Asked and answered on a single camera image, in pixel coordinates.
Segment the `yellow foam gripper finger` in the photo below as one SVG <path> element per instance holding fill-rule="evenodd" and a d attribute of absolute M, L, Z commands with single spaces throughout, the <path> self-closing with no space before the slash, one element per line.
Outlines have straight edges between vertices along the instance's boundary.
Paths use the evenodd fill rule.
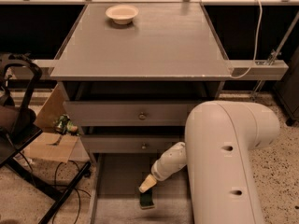
<path fill-rule="evenodd" d="M 152 174 L 149 174 L 147 175 L 147 177 L 145 178 L 145 180 L 142 182 L 142 184 L 139 186 L 138 189 L 141 193 L 144 193 L 147 190 L 154 187 L 156 184 L 157 184 L 156 178 Z"/>

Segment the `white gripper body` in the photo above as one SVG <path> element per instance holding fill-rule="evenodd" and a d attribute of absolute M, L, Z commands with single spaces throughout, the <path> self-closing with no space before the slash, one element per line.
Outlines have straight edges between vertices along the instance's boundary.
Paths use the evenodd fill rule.
<path fill-rule="evenodd" d="M 184 168 L 186 164 L 186 145 L 184 142 L 178 142 L 152 165 L 151 173 L 158 181 L 165 181 L 169 176 Z"/>

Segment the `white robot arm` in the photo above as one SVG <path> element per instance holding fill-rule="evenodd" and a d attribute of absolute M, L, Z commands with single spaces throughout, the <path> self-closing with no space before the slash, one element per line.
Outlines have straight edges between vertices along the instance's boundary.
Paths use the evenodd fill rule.
<path fill-rule="evenodd" d="M 264 224 L 249 151 L 269 147 L 279 130 L 265 105 L 201 103 L 187 117 L 184 140 L 152 165 L 139 191 L 187 168 L 194 224 Z"/>

